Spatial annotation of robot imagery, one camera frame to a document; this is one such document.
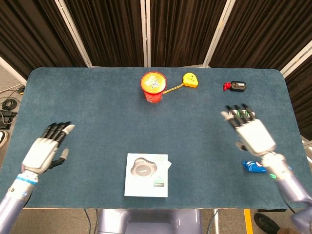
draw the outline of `yellow tape measure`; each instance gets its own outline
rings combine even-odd
[[[182,80],[182,84],[174,87],[174,88],[171,88],[171,89],[168,89],[166,91],[164,91],[163,93],[166,94],[172,90],[175,90],[175,89],[178,89],[178,88],[181,88],[182,86],[189,86],[189,87],[192,87],[192,88],[196,88],[198,86],[198,81],[197,81],[197,77],[193,74],[193,73],[186,73],[184,76],[183,76],[183,80]]]

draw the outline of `robotic arm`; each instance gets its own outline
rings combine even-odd
[[[312,234],[312,196],[289,168],[285,157],[274,152],[276,144],[263,123],[255,118],[247,105],[242,106],[247,115],[237,105],[236,111],[227,106],[231,115],[221,112],[241,138],[242,143],[236,145],[241,150],[247,150],[252,155],[261,157],[262,165],[275,180],[282,197],[292,202],[306,204],[305,209],[292,215],[292,221],[302,234]]]
[[[68,155],[65,149],[57,160],[53,157],[64,138],[72,131],[70,122],[49,125],[37,138],[21,165],[21,173],[0,203],[0,234],[8,234],[38,183],[38,176],[61,165]]]

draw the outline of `green light on wrist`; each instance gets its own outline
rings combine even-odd
[[[272,179],[276,179],[276,175],[274,175],[274,174],[270,174],[270,177],[271,177]]]

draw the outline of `cup lid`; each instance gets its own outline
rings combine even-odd
[[[166,78],[162,73],[148,72],[142,77],[141,87],[150,94],[161,93],[166,87]]]

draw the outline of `device image on box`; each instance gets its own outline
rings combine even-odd
[[[128,154],[125,196],[168,197],[168,155]]]

